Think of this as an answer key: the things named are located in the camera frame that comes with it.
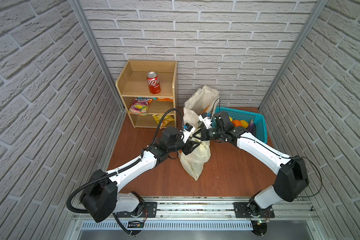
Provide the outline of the thin cream plastic bag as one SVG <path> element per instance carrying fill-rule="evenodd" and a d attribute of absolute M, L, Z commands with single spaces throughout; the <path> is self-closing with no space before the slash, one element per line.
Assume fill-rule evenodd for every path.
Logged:
<path fill-rule="evenodd" d="M 204 169 L 204 163 L 208 162 L 211 157 L 210 141 L 200 141 L 193 136 L 189 140 L 200 143 L 200 145 L 188 155 L 179 151 L 179 158 L 184 170 L 197 181 Z"/>

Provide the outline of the canvas tote bag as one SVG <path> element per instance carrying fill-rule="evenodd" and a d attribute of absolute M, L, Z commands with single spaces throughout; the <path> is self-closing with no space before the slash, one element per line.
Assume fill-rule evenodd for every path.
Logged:
<path fill-rule="evenodd" d="M 214 102 L 220 97 L 220 92 L 204 85 L 199 88 L 184 105 L 184 123 L 195 128 L 201 125 L 199 116 L 202 113 L 210 113 L 215 110 Z"/>

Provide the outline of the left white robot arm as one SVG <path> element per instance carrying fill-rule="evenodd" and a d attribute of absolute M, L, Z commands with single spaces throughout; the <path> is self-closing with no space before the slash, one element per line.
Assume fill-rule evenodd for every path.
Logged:
<path fill-rule="evenodd" d="M 186 124 L 181 131 L 168 127 L 157 141 L 143 149 L 135 159 L 107 172 L 94 172 L 90 184 L 81 191 L 80 202 L 85 212 L 97 223 L 119 212 L 139 217 L 144 211 L 145 201 L 136 192 L 122 194 L 121 189 L 142 173 L 163 163 L 170 153 L 190 154 L 199 146 L 198 142 L 191 141 L 195 130 L 190 124 Z"/>

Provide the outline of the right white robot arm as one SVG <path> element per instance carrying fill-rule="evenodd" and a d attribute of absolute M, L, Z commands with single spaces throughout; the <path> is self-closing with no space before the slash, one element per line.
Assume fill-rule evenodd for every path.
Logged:
<path fill-rule="evenodd" d="M 293 202 L 309 185 L 308 172 L 302 157 L 283 154 L 257 139 L 249 128 L 235 126 L 228 113 L 212 117 L 199 115 L 204 125 L 193 135 L 201 141 L 222 140 L 244 150 L 265 164 L 277 176 L 273 185 L 252 196 L 248 209 L 252 216 L 281 201 Z"/>

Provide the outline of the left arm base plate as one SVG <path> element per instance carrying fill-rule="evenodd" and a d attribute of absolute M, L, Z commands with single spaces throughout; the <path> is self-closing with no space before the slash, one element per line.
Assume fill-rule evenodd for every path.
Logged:
<path fill-rule="evenodd" d="M 157 202 L 144 202 L 139 204 L 138 207 L 130 213 L 132 218 L 155 218 L 157 214 Z"/>

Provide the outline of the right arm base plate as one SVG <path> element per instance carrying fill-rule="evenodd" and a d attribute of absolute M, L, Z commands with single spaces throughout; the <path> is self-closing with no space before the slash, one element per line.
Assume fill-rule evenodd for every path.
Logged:
<path fill-rule="evenodd" d="M 261 209 L 255 203 L 248 202 L 234 202 L 233 206 L 236 218 L 275 218 L 272 206 L 266 209 Z"/>

